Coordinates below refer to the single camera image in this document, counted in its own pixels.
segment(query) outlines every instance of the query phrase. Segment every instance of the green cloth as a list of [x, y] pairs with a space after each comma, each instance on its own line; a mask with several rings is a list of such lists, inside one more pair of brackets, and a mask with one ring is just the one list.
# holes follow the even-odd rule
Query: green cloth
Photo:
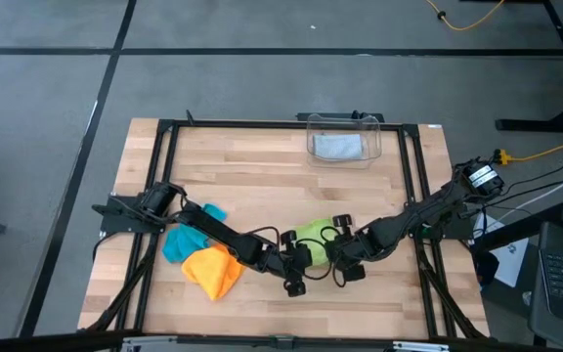
[[[326, 226], [333, 227], [333, 222], [331, 221], [331, 219], [314, 220], [307, 225], [299, 226], [295, 229], [297, 233], [297, 240], [299, 241], [301, 239], [313, 239], [320, 243], [323, 243], [323, 238], [321, 237], [321, 229]], [[325, 230], [323, 231], [323, 236], [328, 241], [333, 241], [336, 233], [333, 230]], [[322, 245], [311, 241], [305, 241], [303, 243], [307, 244], [308, 248], [310, 248], [310, 252], [312, 253], [313, 266], [324, 265], [329, 262], [329, 260], [327, 259], [327, 254], [325, 253], [325, 249]]]

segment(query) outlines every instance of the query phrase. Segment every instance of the clear plastic container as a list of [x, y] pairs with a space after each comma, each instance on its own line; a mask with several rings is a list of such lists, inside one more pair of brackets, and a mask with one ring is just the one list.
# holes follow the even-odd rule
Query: clear plastic container
[[325, 118], [311, 114], [307, 120], [308, 162], [312, 166], [368, 168], [381, 156], [379, 121]]

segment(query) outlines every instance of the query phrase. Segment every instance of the white paper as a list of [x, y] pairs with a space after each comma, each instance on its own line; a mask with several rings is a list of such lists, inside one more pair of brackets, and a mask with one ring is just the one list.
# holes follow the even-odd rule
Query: white paper
[[[475, 238], [481, 236], [481, 229], [484, 227], [484, 220], [482, 216], [483, 214], [479, 214], [479, 216], [477, 216], [477, 221], [475, 222], [475, 230], [473, 230]], [[503, 227], [502, 223], [495, 222], [495, 219], [490, 216], [487, 216], [486, 219], [489, 225], [492, 224], [492, 226], [488, 227], [488, 230], [486, 231], [487, 234]], [[520, 273], [520, 267], [523, 265], [525, 250], [527, 250], [527, 242], [527, 239], [523, 239], [491, 251], [491, 253], [498, 259], [498, 269], [495, 274], [495, 278], [501, 280], [508, 286], [516, 287], [518, 273]]]

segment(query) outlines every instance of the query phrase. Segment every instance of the blue cloth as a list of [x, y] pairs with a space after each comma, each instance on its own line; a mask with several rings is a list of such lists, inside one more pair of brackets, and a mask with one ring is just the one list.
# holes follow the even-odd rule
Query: blue cloth
[[[219, 221], [224, 221], [227, 218], [225, 211], [212, 204], [204, 205], [203, 211]], [[166, 235], [162, 253], [170, 263], [183, 262], [196, 250], [208, 247], [206, 235], [190, 226], [180, 224]]]

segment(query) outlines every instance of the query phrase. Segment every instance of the gray floor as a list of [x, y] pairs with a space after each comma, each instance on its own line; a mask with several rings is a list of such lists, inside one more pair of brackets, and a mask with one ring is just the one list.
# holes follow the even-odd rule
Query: gray floor
[[[438, 3], [457, 24], [492, 7]], [[126, 4], [0, 0], [0, 46], [111, 47]], [[563, 2], [555, 4], [563, 20]], [[422, 0], [148, 0], [136, 7], [125, 47], [559, 48], [561, 42], [542, 5], [505, 5], [460, 33], [447, 30]], [[0, 221], [9, 226], [0, 236], [0, 337], [14, 333], [107, 62], [0, 56]], [[76, 328], [101, 222], [90, 205], [111, 190], [130, 118], [184, 118], [185, 109], [196, 118], [253, 119], [375, 110], [388, 121], [443, 124], [452, 161], [495, 148], [527, 155], [563, 144], [563, 135], [498, 132], [494, 119], [562, 111], [563, 59], [121, 57], [37, 333]], [[511, 183], [561, 163], [563, 152], [500, 172]], [[495, 337], [531, 341], [523, 337], [524, 320], [491, 303], [486, 308]]]

